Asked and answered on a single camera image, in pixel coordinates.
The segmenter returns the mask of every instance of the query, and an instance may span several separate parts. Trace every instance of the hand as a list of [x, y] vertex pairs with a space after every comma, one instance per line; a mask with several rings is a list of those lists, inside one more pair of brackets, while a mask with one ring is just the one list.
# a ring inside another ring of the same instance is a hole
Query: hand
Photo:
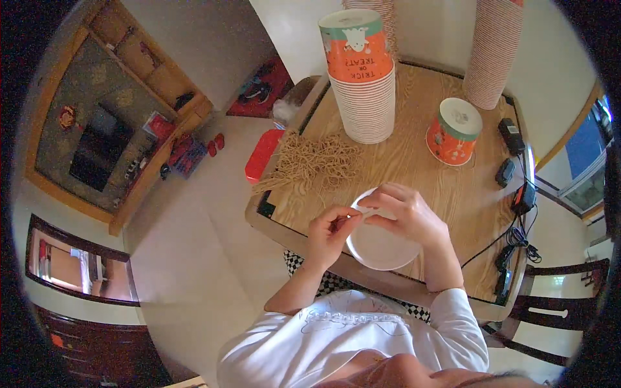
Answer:
[[304, 264], [322, 272], [327, 270], [338, 259], [345, 240], [362, 218], [362, 213], [351, 207], [333, 205], [325, 209], [309, 224], [309, 254]]
[[377, 225], [392, 233], [431, 248], [450, 243], [447, 225], [429, 208], [420, 193], [397, 183], [384, 183], [370, 195], [358, 201], [358, 206], [384, 208], [397, 217], [387, 219], [374, 214], [365, 223]]

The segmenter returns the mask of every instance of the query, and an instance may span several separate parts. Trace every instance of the person's right hand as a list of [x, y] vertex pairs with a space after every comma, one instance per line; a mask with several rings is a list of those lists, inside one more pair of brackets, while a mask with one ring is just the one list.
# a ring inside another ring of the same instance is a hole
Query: person's right hand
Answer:
[[397, 217], [374, 214], [365, 222], [421, 244], [423, 248], [450, 241], [447, 225], [430, 209], [420, 193], [398, 183], [384, 183], [358, 201], [358, 206], [384, 208]]

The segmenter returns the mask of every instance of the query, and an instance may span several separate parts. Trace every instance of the white shirt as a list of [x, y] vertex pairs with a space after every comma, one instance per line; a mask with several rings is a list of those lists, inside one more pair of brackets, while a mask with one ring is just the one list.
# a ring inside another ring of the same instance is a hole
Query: white shirt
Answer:
[[228, 387], [312, 387], [359, 351], [385, 357], [413, 354], [434, 372], [465, 368], [486, 372], [487, 346], [466, 292], [436, 296], [431, 326], [389, 299], [340, 291], [290, 317], [268, 312], [220, 350], [218, 384]]

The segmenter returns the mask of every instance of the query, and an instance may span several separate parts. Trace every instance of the wooden cabinet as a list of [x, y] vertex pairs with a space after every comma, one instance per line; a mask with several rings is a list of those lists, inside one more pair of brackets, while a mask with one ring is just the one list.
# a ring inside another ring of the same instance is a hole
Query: wooden cabinet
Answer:
[[42, 330], [81, 387], [171, 384], [146, 326], [108, 325], [35, 306]]
[[[74, 195], [35, 168], [43, 124], [53, 97], [67, 67], [87, 37], [92, 38], [126, 75], [158, 101], [164, 110], [162, 113], [172, 117], [176, 126], [165, 143], [152, 155], [116, 211], [102, 209]], [[29, 138], [25, 176], [62, 203], [108, 223], [109, 233], [117, 236], [157, 181], [161, 166], [168, 161], [174, 140], [186, 132], [192, 132], [203, 122], [211, 111], [212, 104], [118, 0], [96, 1], [82, 26], [75, 33], [74, 39], [62, 50], [65, 54], [60, 56], [61, 60], [42, 86]], [[193, 98], [175, 110], [177, 98], [189, 92], [193, 93]]]

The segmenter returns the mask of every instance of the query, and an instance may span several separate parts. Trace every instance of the orange paper cup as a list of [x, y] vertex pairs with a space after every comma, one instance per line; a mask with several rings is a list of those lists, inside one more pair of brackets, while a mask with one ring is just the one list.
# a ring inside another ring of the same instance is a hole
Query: orange paper cup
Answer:
[[348, 83], [376, 81], [392, 70], [386, 34], [378, 12], [347, 9], [319, 20], [328, 73]]
[[461, 166], [472, 157], [483, 120], [467, 101], [447, 98], [440, 103], [438, 114], [427, 129], [427, 148], [437, 160], [449, 166]]

